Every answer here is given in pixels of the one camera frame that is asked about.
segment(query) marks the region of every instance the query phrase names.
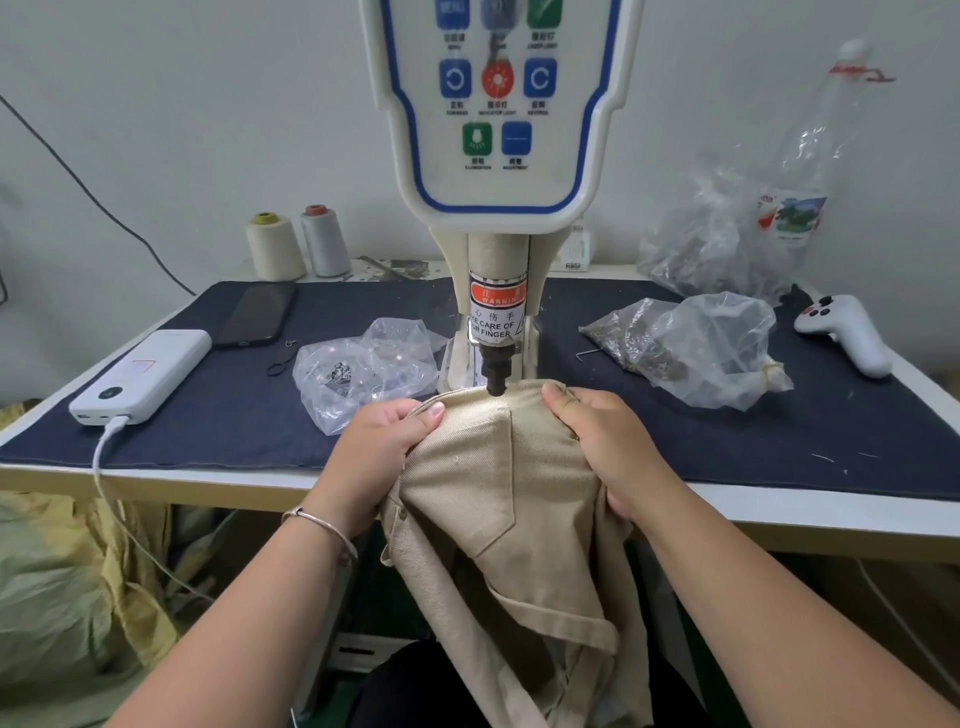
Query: thread spool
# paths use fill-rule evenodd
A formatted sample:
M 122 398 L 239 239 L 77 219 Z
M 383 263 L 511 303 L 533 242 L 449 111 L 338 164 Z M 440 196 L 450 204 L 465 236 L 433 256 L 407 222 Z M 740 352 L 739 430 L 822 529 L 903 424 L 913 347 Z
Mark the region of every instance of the thread spool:
M 350 256 L 337 213 L 326 205 L 311 205 L 300 216 L 306 251 L 315 276 L 327 278 L 350 272 Z
M 290 218 L 260 212 L 247 223 L 247 241 L 253 269 L 261 280 L 296 280 L 306 275 L 306 265 Z

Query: black phone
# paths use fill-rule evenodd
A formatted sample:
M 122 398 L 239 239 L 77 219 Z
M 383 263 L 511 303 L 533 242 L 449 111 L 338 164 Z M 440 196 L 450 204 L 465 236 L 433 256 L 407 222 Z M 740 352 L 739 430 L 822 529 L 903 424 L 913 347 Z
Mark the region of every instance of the black phone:
M 297 297 L 297 284 L 252 283 L 233 313 L 220 329 L 213 346 L 217 349 L 257 347 L 272 344 Z

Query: control panel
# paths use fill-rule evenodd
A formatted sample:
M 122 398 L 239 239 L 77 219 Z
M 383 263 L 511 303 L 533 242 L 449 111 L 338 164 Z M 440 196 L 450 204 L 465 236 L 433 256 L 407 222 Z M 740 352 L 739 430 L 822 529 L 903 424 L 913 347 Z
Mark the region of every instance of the control panel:
M 550 232 L 599 182 L 640 0 L 361 0 L 400 188 L 431 227 Z

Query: white box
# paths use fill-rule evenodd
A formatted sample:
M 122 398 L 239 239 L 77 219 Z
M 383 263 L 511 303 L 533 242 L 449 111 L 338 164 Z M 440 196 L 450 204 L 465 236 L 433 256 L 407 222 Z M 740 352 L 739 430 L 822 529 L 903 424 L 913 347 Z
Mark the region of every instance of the white box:
M 550 265 L 554 273 L 585 273 L 593 260 L 593 233 L 584 228 L 584 221 L 573 224 L 573 230 Z

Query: blue button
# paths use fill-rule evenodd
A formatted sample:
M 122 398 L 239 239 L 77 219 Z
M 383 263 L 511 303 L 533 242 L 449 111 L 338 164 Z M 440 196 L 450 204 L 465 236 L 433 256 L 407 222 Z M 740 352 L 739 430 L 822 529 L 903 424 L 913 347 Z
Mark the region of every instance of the blue button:
M 442 31 L 470 27 L 470 0 L 437 0 L 437 25 Z
M 557 92 L 557 60 L 528 59 L 523 69 L 523 95 L 548 99 Z
M 480 18 L 488 31 L 509 31 L 516 25 L 516 0 L 482 0 Z
M 534 126 L 529 121 L 508 121 L 503 125 L 503 153 L 507 157 L 523 157 L 533 146 Z
M 440 61 L 440 92 L 445 99 L 466 99 L 472 93 L 470 61 L 444 59 Z

